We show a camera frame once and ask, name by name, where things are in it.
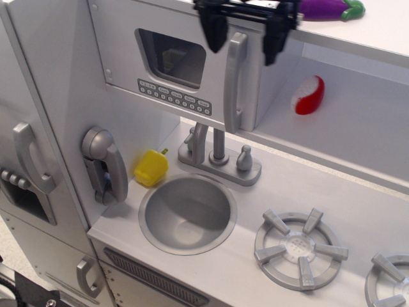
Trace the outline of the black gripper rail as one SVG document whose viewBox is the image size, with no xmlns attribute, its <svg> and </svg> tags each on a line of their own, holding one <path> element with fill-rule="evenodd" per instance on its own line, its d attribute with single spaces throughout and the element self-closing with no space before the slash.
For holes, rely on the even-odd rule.
<svg viewBox="0 0 409 307">
<path fill-rule="evenodd" d="M 278 1 L 272 7 L 250 4 L 250 1 L 193 1 L 208 47 L 218 53 L 228 33 L 227 18 L 247 20 L 265 25 L 263 53 L 265 65 L 273 65 L 283 51 L 291 29 L 296 29 L 301 16 L 301 1 Z"/>
</svg>

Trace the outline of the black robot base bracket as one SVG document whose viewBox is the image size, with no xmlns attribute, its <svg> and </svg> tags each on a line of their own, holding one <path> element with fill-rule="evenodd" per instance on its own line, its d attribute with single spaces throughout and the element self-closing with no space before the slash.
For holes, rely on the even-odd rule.
<svg viewBox="0 0 409 307">
<path fill-rule="evenodd" d="M 3 264 L 1 306 L 65 306 L 58 291 L 50 291 Z"/>
</svg>

